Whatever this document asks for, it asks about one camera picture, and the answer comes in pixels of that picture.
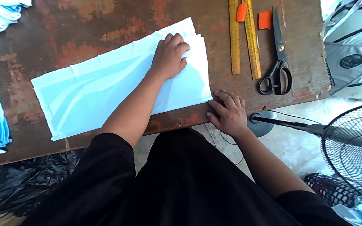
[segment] black mesh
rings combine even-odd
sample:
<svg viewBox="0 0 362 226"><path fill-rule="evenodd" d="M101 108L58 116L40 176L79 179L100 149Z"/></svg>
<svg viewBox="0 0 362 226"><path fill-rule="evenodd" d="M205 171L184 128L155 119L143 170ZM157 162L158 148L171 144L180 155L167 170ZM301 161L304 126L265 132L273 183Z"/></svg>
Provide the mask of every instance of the black mesh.
<svg viewBox="0 0 362 226"><path fill-rule="evenodd" d="M320 195L330 207L342 204L348 208L355 206L357 190L347 185L340 178L328 177L320 173L311 173L304 178L304 182Z"/></svg>
<svg viewBox="0 0 362 226"><path fill-rule="evenodd" d="M335 118L325 128L321 142L330 167L362 194L362 106Z"/></svg>

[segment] black clothing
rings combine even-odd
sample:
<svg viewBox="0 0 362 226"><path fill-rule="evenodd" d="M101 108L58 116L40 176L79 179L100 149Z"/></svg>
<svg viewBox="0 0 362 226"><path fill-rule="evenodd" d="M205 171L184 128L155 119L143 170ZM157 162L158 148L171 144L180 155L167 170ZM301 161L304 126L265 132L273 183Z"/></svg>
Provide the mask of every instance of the black clothing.
<svg viewBox="0 0 362 226"><path fill-rule="evenodd" d="M116 134L93 138L72 175L23 224L350 225L316 194L271 198L204 136L157 136L135 177L133 149Z"/></svg>

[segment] orange chalk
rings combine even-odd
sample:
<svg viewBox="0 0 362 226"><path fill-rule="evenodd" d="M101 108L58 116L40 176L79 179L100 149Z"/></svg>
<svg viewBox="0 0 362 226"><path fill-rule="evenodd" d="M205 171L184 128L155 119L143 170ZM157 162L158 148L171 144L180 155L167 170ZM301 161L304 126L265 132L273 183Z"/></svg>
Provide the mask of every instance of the orange chalk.
<svg viewBox="0 0 362 226"><path fill-rule="evenodd" d="M258 29L268 29L272 27L272 10L266 10L259 13Z"/></svg>
<svg viewBox="0 0 362 226"><path fill-rule="evenodd" d="M245 15L247 14L247 3L242 3L238 6L237 9L237 17L236 17L236 21L237 22L243 22L245 19Z"/></svg>

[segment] scissor blade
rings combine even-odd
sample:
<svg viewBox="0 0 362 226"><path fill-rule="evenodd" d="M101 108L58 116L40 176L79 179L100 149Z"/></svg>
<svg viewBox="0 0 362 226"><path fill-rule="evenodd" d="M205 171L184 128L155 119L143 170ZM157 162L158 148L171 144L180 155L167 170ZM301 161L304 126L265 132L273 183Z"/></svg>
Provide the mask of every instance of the scissor blade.
<svg viewBox="0 0 362 226"><path fill-rule="evenodd" d="M273 8L272 10L272 19L273 19L273 32L275 36L276 52L278 54L278 59L283 61L286 59L286 54L284 51L284 42L282 39L282 31L280 29L280 22L279 22L277 8ZM283 46L283 50L281 51L278 50L280 46Z"/></svg>

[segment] scissor handle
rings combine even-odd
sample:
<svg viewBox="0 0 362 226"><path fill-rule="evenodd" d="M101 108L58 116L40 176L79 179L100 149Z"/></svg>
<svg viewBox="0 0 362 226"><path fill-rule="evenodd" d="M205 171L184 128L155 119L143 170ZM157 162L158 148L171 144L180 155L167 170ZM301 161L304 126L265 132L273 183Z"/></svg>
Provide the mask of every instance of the scissor handle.
<svg viewBox="0 0 362 226"><path fill-rule="evenodd" d="M268 76L264 77L258 84L258 89L259 92L263 95L271 95L273 94L273 89L277 87L277 85L274 85L272 83L272 76L276 73L276 70L279 68L280 65L280 61L276 62L276 64L274 65L272 71L269 73ZM262 84L264 82L268 81L268 85L265 86L266 90L262 90Z"/></svg>
<svg viewBox="0 0 362 226"><path fill-rule="evenodd" d="M278 70L278 72L275 74L275 83L276 83L276 86L275 86L275 94L276 95L286 95L287 93L290 92L291 90L291 87L293 85L293 78L291 76L291 72L290 70L284 65L284 61L282 61L280 63L280 68ZM287 76L287 84L286 84L286 88L284 90L282 90L282 84L281 84L281 74L282 74L282 71L284 71L284 73L286 74Z"/></svg>
<svg viewBox="0 0 362 226"><path fill-rule="evenodd" d="M262 83L264 82L268 82L268 85L266 85L266 90L262 90ZM259 85L258 85L258 88L259 88L259 92L263 95L271 95L273 93L273 84L272 84L272 79L270 77L266 77L264 79L262 79L260 82L259 82Z"/></svg>

